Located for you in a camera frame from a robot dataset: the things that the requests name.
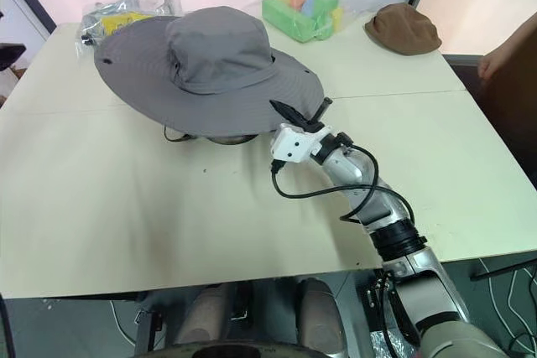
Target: floor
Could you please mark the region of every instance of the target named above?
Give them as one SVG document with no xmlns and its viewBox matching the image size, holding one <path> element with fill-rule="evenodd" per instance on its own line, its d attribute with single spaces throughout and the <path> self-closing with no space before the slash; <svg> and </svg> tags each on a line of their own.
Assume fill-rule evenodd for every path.
<svg viewBox="0 0 537 358">
<path fill-rule="evenodd" d="M 537 257 L 537 252 L 485 259 L 489 269 Z M 483 329 L 502 347 L 510 337 L 493 311 L 487 281 L 470 282 L 468 276 L 481 272 L 479 261 L 446 264 L 463 298 L 467 301 L 473 323 Z M 361 303 L 356 288 L 370 278 L 369 272 L 338 272 L 321 274 L 321 278 L 337 296 L 352 358 L 372 356 Z M 254 283 L 256 295 L 256 337 L 294 343 L 295 316 L 293 295 L 300 278 L 258 280 Z M 493 291 L 502 315 L 515 333 L 522 330 L 516 317 L 507 309 L 506 298 L 510 275 L 493 280 Z M 519 272 L 514 288 L 513 305 L 526 318 L 532 329 L 537 326 L 528 292 L 529 277 Z M 157 348 L 168 345 L 191 301 L 200 288 L 174 288 L 151 293 L 142 303 L 116 302 L 117 316 L 125 331 L 132 337 L 137 326 L 133 322 L 140 308 L 156 307 L 165 312 L 164 331 L 157 334 Z M 6 301 L 18 358 L 58 357 L 119 358 L 133 354 L 133 347 L 118 333 L 108 301 L 66 299 L 9 299 Z"/>
</svg>

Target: gray bucket hat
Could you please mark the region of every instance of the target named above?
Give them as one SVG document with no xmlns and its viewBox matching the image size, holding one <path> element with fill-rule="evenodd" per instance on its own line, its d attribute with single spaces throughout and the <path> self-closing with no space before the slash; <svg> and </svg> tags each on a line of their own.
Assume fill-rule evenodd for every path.
<svg viewBox="0 0 537 358">
<path fill-rule="evenodd" d="M 324 97 L 313 72 L 270 48 L 261 21 L 228 7 L 132 23 L 104 39 L 95 65 L 134 109 L 206 137 L 271 132 L 284 119 L 269 100 L 311 118 Z"/>
</svg>

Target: yellow package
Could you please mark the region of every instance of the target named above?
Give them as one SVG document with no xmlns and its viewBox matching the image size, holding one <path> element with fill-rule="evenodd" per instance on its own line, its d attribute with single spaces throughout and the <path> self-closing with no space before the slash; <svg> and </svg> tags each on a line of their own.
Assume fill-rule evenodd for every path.
<svg viewBox="0 0 537 358">
<path fill-rule="evenodd" d="M 101 18 L 102 27 L 106 35 L 113 34 L 117 29 L 129 25 L 138 20 L 153 17 L 150 14 L 141 14 L 136 12 L 117 14 L 115 16 L 106 16 Z"/>
</svg>

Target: hat crown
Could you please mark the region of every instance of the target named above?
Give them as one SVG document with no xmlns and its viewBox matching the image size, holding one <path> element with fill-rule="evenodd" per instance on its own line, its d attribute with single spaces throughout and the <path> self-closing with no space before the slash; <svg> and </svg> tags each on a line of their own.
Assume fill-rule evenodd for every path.
<svg viewBox="0 0 537 358">
<path fill-rule="evenodd" d="M 174 81 L 183 86 L 226 86 L 273 63 L 263 23 L 234 8 L 189 13 L 170 22 L 165 34 L 175 62 Z"/>
</svg>

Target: plastic bag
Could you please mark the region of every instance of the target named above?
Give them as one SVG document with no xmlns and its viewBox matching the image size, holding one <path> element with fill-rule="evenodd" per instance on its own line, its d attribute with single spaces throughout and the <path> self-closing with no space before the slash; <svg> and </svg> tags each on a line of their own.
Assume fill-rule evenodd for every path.
<svg viewBox="0 0 537 358">
<path fill-rule="evenodd" d="M 299 42 L 328 39 L 363 13 L 377 12 L 378 0 L 259 0 L 243 11 Z"/>
<path fill-rule="evenodd" d="M 134 21 L 153 16 L 182 16 L 180 0 L 116 0 L 94 3 L 85 8 L 76 33 L 80 56 L 88 47 L 99 45 L 108 35 Z"/>
</svg>

